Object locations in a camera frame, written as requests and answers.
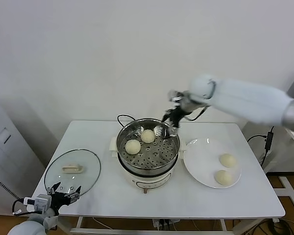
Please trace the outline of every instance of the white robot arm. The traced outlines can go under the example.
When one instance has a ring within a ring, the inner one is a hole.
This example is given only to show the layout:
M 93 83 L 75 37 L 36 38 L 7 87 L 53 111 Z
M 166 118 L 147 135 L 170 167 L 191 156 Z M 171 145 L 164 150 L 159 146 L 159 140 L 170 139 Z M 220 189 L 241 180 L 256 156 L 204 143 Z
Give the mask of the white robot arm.
M 172 136 L 177 134 L 183 117 L 208 106 L 257 124 L 294 131 L 294 99 L 277 88 L 203 75 L 190 83 L 188 91 L 170 92 L 170 100 L 176 107 L 167 110 L 163 121 L 169 118 Z
M 39 194 L 36 198 L 18 199 L 13 203 L 12 213 L 14 216 L 33 214 L 27 221 L 13 227 L 8 235 L 46 235 L 47 231 L 56 228 L 59 209 L 63 205 L 69 205 L 79 199 L 81 186 L 75 192 L 56 192 L 60 182 L 47 189 L 47 195 Z M 35 211 L 21 213 L 14 212 L 17 202 L 24 205 L 33 205 Z

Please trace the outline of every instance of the power cord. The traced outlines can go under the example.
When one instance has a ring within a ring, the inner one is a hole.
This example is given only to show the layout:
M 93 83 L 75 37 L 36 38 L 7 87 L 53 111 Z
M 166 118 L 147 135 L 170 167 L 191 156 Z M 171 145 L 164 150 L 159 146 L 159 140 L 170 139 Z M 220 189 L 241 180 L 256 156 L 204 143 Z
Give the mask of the power cord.
M 265 160 L 266 160 L 266 157 L 267 157 L 267 154 L 268 152 L 270 151 L 271 149 L 271 145 L 272 145 L 272 140 L 273 140 L 273 129 L 274 129 L 274 126 L 270 129 L 270 131 L 267 133 L 267 135 L 254 135 L 252 137 L 250 137 L 247 142 L 249 142 L 251 139 L 255 138 L 255 137 L 263 137 L 265 138 L 265 141 L 266 141 L 266 144 L 265 144 L 265 155 L 264 155 L 264 158 L 261 162 L 261 166 L 263 166 Z
M 120 117 L 128 117 L 128 118 L 133 119 L 133 121 L 135 121 L 135 118 L 133 118 L 133 117 L 130 116 L 130 115 L 127 115 L 127 114 L 120 114 L 120 115 L 118 115 L 117 120 L 118 120 L 119 124 L 120 124 L 122 127 L 124 127 L 124 125 L 121 123 L 121 121 L 120 121 Z
M 168 226 L 168 231 L 170 231 L 170 220 L 169 219 L 165 219 L 165 222 L 166 222 L 166 224 Z
M 93 217 L 93 220 L 96 221 L 97 223 L 101 224 L 102 226 L 108 228 L 108 229 L 113 229 L 113 228 L 109 227 L 108 225 L 105 225 L 104 223 L 101 223 L 100 221 L 96 220 L 94 217 Z
M 164 219 L 159 219 L 159 223 L 162 226 L 161 230 L 163 230 L 163 227 L 165 226 L 165 220 Z
M 283 219 L 279 220 L 279 222 L 274 223 L 273 220 L 265 220 L 257 225 L 255 225 L 252 229 L 250 229 L 246 235 L 250 234 L 254 235 L 255 231 L 259 228 L 265 235 L 269 235 L 261 225 L 266 224 L 267 228 L 272 235 L 294 235 L 294 232 L 290 225 L 285 222 Z
M 177 230 L 176 230 L 176 227 L 175 227 L 175 225 L 174 225 L 174 223 L 172 223 L 172 225 L 173 225 L 173 227 L 174 227 L 174 230 L 177 231 Z
M 196 228 L 198 231 L 200 231 L 200 229 L 197 227 L 197 225 L 195 224 L 195 221 L 194 221 L 193 219 L 192 219 L 192 222 L 193 222 L 195 228 Z
M 21 216 L 21 215 L 26 215 L 26 214 L 41 214 L 42 213 L 41 211 L 29 211 L 29 212 L 21 213 L 22 212 L 21 210 L 15 212 L 15 205 L 16 205 L 17 202 L 20 202 L 20 203 L 23 204 L 24 203 L 24 198 L 19 198 L 19 199 L 15 200 L 13 202 L 13 205 L 12 205 L 12 214 L 14 216 Z
M 247 140 L 247 143 L 251 140 L 251 139 L 253 139 L 253 138 L 255 138 L 255 137 L 262 137 L 262 138 L 267 138 L 267 136 L 265 136 L 265 135 L 255 135 L 255 136 L 252 136 L 252 137 L 250 137 L 248 140 Z
M 288 221 L 288 222 L 294 223 L 294 221 L 289 220 L 289 219 L 280 219 L 280 220 L 284 220 L 284 221 Z

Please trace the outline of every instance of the black cable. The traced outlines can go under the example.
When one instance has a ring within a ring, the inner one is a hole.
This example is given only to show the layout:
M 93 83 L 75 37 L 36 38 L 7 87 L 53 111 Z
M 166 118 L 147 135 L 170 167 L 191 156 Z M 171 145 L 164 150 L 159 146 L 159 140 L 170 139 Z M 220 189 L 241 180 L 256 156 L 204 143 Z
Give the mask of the black cable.
M 251 140 L 251 139 L 253 139 L 253 138 L 255 138 L 255 137 L 262 137 L 262 138 L 267 138 L 267 136 L 265 136 L 265 135 L 255 135 L 255 136 L 252 136 L 252 137 L 250 137 L 248 140 L 247 140 L 247 143 Z
M 26 214 L 41 214 L 41 211 L 24 212 L 24 213 L 14 214 L 14 216 L 21 216 L 21 215 L 26 215 Z
M 268 229 L 273 235 L 294 235 L 290 225 L 284 220 L 280 220 L 278 223 L 274 223 L 272 220 L 269 220 Z
M 170 231 L 170 220 L 169 220 L 169 219 L 165 219 L 165 222 L 166 222 L 167 225 L 168 225 L 168 231 Z
M 260 228 L 260 230 L 261 231 L 263 231 L 263 233 L 265 234 L 265 235 L 269 235 L 269 234 L 267 234 L 266 232 L 265 232 L 265 230 L 263 230 L 263 228 L 259 225 L 259 228 Z
M 263 166 L 263 164 L 264 164 L 264 162 L 265 162 L 265 159 L 266 159 L 266 157 L 267 157 L 267 154 L 268 154 L 268 150 L 266 150 L 265 151 L 265 156 L 264 156 L 264 158 L 263 158 L 263 161 L 261 162 L 261 166 Z
M 188 120 L 188 121 L 195 121 L 197 118 L 199 118 L 207 109 L 208 109 L 208 107 L 209 106 L 205 106 L 201 111 L 200 111 L 200 113 L 197 115 L 197 117 L 196 118 L 194 118 L 194 119 L 190 119 L 190 118 L 188 118 L 188 117 L 184 117 L 186 120 Z
M 133 118 L 133 117 L 130 116 L 130 115 L 127 115 L 127 114 L 120 114 L 120 115 L 118 115 L 117 120 L 118 120 L 119 124 L 120 124 L 122 127 L 124 127 L 124 125 L 121 123 L 121 121 L 120 121 L 120 117 L 128 117 L 128 118 L 131 118 L 131 119 L 133 119 L 133 120 L 135 121 L 135 118 Z
M 12 205 L 12 213 L 15 212 L 15 204 L 16 204 L 17 202 L 21 202 L 21 203 L 23 203 L 23 202 L 24 202 L 24 198 L 16 199 L 16 200 L 13 202 L 13 205 Z
M 265 220 L 265 221 L 263 221 L 263 222 L 261 222 L 261 223 L 259 223 L 255 228 L 254 228 L 254 230 L 253 230 L 253 232 L 252 232 L 252 234 L 251 235 L 254 235 L 254 233 L 255 233 L 255 231 L 256 231 L 256 229 L 258 228 L 258 227 L 260 227 L 260 225 L 262 225 L 262 224 L 264 224 L 264 223 L 267 223 L 268 222 L 268 220 Z
M 163 227 L 165 226 L 165 220 L 164 219 L 159 219 L 159 223 L 162 226 L 161 230 L 163 230 Z

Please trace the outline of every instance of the electrical outlet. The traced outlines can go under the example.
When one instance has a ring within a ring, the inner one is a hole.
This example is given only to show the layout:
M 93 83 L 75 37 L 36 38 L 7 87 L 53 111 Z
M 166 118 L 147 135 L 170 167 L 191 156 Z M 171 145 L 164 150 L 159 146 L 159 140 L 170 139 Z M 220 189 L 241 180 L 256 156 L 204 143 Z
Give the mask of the electrical outlet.
M 160 219 L 152 219 L 152 223 L 153 223 L 153 226 L 157 229 L 161 228 L 162 225 L 159 223 L 159 220 Z M 176 223 L 176 222 L 180 222 L 179 219 L 170 219 L 169 220 L 169 224 L 173 224 L 173 223 Z

